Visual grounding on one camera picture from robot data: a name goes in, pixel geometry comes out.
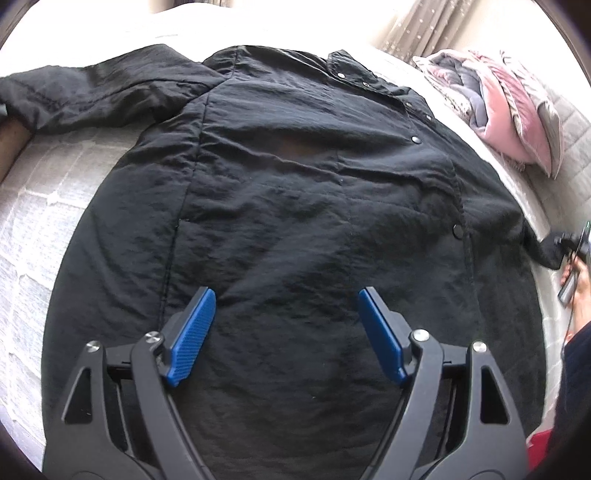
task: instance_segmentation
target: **textured blue pad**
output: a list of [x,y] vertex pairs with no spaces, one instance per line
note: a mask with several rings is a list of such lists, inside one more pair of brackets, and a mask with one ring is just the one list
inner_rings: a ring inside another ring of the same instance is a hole
[[380,312],[365,289],[359,292],[358,310],[382,371],[397,385],[402,385],[408,378],[404,369],[402,347],[388,326],[383,312]]
[[170,369],[165,376],[171,387],[176,387],[191,373],[215,314],[216,295],[213,290],[207,289],[171,348]]

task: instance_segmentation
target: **black jacket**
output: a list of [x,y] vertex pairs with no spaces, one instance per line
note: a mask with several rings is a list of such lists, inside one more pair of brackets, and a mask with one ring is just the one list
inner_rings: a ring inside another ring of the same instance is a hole
[[45,133],[155,119],[61,265],[46,425],[88,340],[158,330],[200,285],[217,292],[217,316],[175,398],[218,478],[361,474],[398,399],[357,320],[365,286],[441,342],[487,342],[525,429],[539,423],[531,230],[494,169],[413,90],[344,51],[233,47],[195,63],[151,46],[0,79],[0,102]]

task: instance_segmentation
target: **black button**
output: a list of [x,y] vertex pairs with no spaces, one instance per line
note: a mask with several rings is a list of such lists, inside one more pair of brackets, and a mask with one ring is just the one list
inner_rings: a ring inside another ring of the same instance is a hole
[[453,236],[456,237],[458,240],[464,238],[464,229],[461,225],[456,224],[453,226]]

